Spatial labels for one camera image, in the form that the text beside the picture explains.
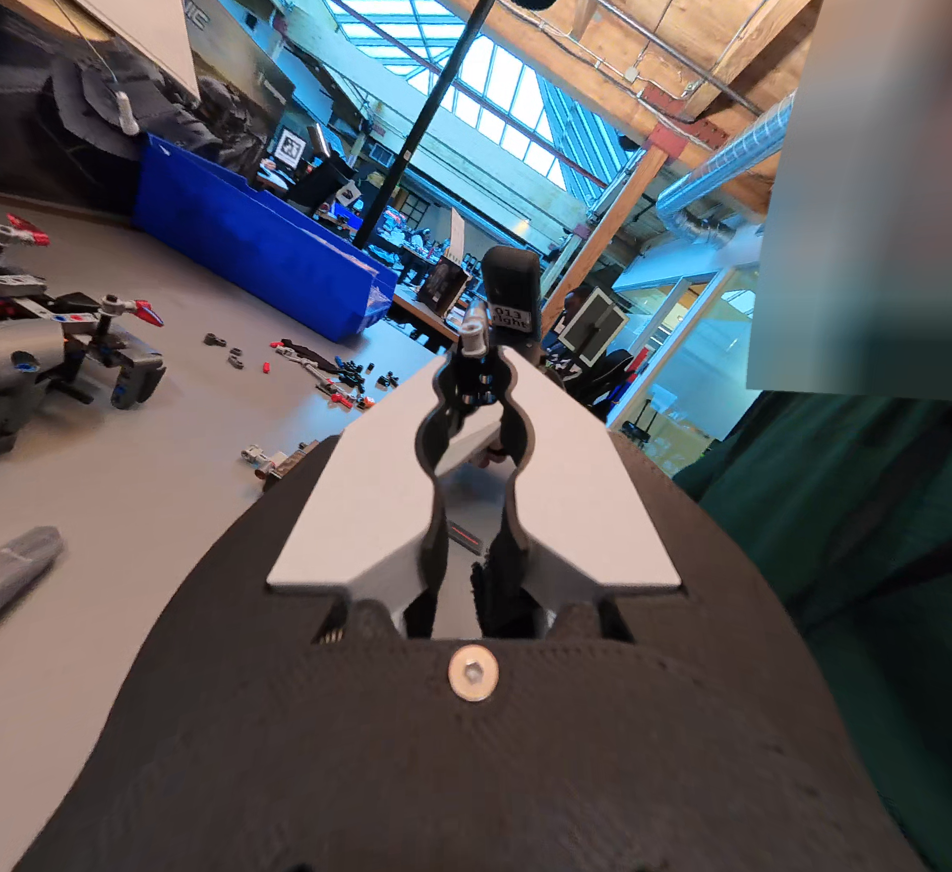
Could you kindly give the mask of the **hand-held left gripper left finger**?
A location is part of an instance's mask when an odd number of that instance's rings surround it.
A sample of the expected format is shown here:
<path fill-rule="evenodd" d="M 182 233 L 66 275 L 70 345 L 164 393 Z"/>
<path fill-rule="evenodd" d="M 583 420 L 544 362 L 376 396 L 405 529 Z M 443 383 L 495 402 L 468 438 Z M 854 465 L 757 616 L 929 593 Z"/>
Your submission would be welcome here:
<path fill-rule="evenodd" d="M 343 431 L 269 571 L 271 589 L 377 602 L 408 637 L 432 636 L 448 551 L 436 476 L 449 442 L 448 367 L 434 358 Z"/>

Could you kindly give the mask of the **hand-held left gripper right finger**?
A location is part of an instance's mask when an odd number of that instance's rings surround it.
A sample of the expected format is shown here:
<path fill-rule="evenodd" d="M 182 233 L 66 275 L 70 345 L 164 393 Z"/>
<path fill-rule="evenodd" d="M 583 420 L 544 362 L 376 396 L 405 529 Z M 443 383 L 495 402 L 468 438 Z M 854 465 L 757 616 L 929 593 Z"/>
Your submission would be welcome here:
<path fill-rule="evenodd" d="M 498 444 L 514 470 L 472 571 L 481 634 L 541 639 L 579 608 L 594 637 L 635 640 L 619 599 L 677 593 L 678 569 L 604 424 L 515 348 L 498 357 Z"/>

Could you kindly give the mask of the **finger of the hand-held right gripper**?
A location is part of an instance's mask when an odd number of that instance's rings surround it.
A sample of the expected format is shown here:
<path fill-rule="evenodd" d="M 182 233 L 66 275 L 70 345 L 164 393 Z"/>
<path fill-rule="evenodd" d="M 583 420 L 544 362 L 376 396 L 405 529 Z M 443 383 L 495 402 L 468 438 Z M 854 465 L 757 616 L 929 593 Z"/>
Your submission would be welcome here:
<path fill-rule="evenodd" d="M 446 476 L 466 463 L 482 466 L 505 460 L 501 427 L 501 417 L 468 417 L 450 438 L 446 452 L 435 466 L 435 475 Z"/>

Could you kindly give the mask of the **black lego beam assembly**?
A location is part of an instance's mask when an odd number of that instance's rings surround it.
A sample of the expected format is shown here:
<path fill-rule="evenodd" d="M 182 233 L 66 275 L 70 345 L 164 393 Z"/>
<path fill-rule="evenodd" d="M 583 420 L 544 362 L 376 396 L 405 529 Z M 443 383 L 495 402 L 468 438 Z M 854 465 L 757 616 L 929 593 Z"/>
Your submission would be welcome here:
<path fill-rule="evenodd" d="M 504 368 L 490 308 L 481 298 L 464 314 L 449 370 L 449 403 L 460 420 L 498 401 L 502 384 L 496 378 Z"/>

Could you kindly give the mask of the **black lego assembly red pins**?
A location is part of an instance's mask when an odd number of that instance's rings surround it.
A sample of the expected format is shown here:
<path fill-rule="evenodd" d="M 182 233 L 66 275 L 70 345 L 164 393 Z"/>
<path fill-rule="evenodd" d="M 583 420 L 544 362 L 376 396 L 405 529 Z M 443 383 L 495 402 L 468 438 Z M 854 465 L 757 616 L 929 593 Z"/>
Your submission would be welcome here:
<path fill-rule="evenodd" d="M 258 445 L 250 445 L 241 450 L 240 458 L 254 469 L 261 482 L 263 492 L 279 484 L 303 458 L 319 446 L 319 441 L 300 443 L 291 454 L 282 451 L 268 455 Z"/>

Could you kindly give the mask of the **light grey lego rod assembly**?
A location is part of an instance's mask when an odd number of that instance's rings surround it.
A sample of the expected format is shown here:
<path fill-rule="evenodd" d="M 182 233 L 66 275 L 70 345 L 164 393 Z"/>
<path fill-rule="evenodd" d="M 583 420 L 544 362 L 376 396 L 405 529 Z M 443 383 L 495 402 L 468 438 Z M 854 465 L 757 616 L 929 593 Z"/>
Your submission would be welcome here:
<path fill-rule="evenodd" d="M 340 406 L 348 409 L 354 406 L 353 397 L 343 390 L 341 385 L 336 382 L 336 380 L 331 378 L 334 373 L 322 372 L 313 363 L 305 362 L 304 360 L 297 358 L 293 353 L 288 355 L 287 351 L 284 349 L 273 348 L 272 345 L 278 342 L 279 341 L 274 341 L 269 344 L 274 353 L 278 356 L 281 356 L 286 361 L 301 367 L 303 371 L 307 373 L 312 379 L 316 390 L 319 390 L 323 395 L 325 395 L 329 402 L 333 404 L 339 404 Z"/>

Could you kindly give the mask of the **large lego vehicle model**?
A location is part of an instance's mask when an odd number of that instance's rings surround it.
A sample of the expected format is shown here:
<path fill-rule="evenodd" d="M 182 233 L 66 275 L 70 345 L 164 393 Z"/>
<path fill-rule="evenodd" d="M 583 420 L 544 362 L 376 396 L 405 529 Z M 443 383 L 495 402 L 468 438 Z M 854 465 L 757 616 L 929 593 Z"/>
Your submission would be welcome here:
<path fill-rule="evenodd" d="M 163 355 L 119 326 L 133 317 L 160 328 L 164 321 L 144 299 L 81 292 L 52 296 L 45 278 L 2 263 L 1 268 L 1 453 L 44 398 L 58 392 L 90 405 L 78 387 L 86 363 L 117 371 L 111 405 L 129 410 L 151 398 L 167 368 Z"/>

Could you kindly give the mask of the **small dark printed box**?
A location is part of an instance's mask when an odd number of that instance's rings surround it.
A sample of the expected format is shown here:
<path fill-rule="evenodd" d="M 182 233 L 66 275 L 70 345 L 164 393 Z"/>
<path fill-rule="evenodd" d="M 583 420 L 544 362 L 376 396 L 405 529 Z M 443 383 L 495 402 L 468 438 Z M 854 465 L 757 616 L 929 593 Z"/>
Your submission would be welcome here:
<path fill-rule="evenodd" d="M 443 255 L 416 293 L 416 301 L 441 320 L 456 305 L 471 274 L 455 259 Z"/>

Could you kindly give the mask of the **white framed monitor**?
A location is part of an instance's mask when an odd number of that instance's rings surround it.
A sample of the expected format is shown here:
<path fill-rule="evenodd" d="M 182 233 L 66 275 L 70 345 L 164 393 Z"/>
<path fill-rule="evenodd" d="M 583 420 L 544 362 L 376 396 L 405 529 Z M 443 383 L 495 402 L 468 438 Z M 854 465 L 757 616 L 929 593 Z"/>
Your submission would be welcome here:
<path fill-rule="evenodd" d="M 598 288 L 591 290 L 558 334 L 565 350 L 565 371 L 594 366 L 628 320 L 628 313 L 608 294 Z"/>

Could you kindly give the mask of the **clear plastic bags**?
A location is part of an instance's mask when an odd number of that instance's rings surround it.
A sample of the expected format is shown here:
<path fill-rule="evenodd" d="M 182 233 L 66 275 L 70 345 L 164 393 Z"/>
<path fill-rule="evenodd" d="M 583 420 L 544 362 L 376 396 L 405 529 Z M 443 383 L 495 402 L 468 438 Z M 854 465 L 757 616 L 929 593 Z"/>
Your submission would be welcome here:
<path fill-rule="evenodd" d="M 389 310 L 395 295 L 396 283 L 388 277 L 394 274 L 380 273 L 371 280 L 364 309 L 362 331 L 380 322 Z"/>

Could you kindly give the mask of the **black pole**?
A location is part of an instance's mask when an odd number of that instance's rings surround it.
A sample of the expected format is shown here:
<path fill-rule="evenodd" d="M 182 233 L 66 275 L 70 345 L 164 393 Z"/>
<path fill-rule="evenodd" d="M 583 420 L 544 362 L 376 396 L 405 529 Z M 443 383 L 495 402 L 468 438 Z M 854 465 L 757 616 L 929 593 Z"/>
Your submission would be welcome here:
<path fill-rule="evenodd" d="M 440 72 L 435 86 L 428 94 L 410 133 L 388 169 L 383 185 L 378 190 L 368 212 L 365 214 L 362 225 L 353 240 L 353 247 L 364 249 L 369 242 L 376 224 L 387 208 L 388 200 L 399 185 L 403 172 L 410 164 L 412 156 L 421 144 L 422 138 L 435 117 L 446 95 L 447 89 L 456 79 L 471 45 L 481 32 L 482 25 L 495 1 L 496 0 L 479 0 L 475 9 L 470 13 L 464 31 L 452 49 L 446 67 Z"/>

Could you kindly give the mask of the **black office chair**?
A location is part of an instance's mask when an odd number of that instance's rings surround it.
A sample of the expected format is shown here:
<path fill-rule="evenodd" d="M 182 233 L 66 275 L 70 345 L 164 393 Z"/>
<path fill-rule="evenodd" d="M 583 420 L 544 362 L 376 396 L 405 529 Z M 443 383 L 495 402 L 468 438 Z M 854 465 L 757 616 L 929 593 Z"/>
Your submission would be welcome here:
<path fill-rule="evenodd" d="M 291 186 L 285 200 L 298 211 L 313 216 L 320 206 L 333 201 L 338 191 L 351 183 L 353 172 L 351 165 L 333 153 Z"/>

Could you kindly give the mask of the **person's green shirt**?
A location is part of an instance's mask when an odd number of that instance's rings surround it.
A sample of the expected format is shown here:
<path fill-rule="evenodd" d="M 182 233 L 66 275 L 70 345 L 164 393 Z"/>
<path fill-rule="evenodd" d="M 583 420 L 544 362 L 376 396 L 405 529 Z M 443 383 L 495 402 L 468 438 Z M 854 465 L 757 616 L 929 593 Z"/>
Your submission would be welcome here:
<path fill-rule="evenodd" d="M 673 480 L 763 574 L 887 812 L 950 870 L 950 403 L 764 391 Z"/>

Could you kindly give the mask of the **blue plastic bin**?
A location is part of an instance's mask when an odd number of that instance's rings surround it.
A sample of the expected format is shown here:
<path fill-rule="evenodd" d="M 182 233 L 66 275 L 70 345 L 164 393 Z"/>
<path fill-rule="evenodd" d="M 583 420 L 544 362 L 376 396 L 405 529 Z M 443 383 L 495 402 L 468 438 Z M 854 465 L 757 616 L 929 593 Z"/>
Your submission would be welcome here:
<path fill-rule="evenodd" d="M 336 343 L 366 330 L 371 280 L 394 274 L 287 202 L 151 133 L 132 223 Z"/>

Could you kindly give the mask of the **large dark printed box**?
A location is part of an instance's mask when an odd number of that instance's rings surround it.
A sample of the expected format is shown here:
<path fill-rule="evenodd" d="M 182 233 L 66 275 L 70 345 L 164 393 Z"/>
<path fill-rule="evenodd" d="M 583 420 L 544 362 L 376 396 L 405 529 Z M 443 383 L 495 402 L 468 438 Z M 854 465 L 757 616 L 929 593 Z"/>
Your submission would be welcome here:
<path fill-rule="evenodd" d="M 120 38 L 87 44 L 2 9 L 2 197 L 130 216 L 148 133 L 247 177 L 275 120 L 202 61 L 196 77 L 194 100 Z M 120 129 L 118 90 L 135 138 Z"/>

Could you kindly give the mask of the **wooden post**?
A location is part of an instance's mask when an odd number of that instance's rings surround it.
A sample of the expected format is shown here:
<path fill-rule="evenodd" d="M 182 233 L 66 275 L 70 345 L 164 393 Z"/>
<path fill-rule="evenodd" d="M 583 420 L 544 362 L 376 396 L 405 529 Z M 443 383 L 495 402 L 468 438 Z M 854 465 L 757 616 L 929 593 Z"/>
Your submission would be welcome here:
<path fill-rule="evenodd" d="M 546 299 L 541 311 L 541 334 L 553 329 L 565 307 L 567 295 L 589 275 L 617 231 L 644 196 L 649 184 L 655 179 L 668 158 L 667 153 L 656 143 L 649 143 L 642 157 L 625 180 L 615 200 L 599 219 L 594 231 L 580 248 L 559 283 Z"/>

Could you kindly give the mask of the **silver air duct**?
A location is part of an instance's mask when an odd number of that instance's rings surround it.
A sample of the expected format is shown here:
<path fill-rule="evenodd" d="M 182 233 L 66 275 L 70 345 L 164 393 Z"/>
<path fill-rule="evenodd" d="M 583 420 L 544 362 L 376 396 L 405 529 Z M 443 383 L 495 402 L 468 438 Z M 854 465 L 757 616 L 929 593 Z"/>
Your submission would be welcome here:
<path fill-rule="evenodd" d="M 654 210 L 668 233 L 693 245 L 725 247 L 733 241 L 736 229 L 722 222 L 707 224 L 690 214 L 688 206 L 781 151 L 797 93 L 789 93 L 741 135 L 660 194 Z"/>

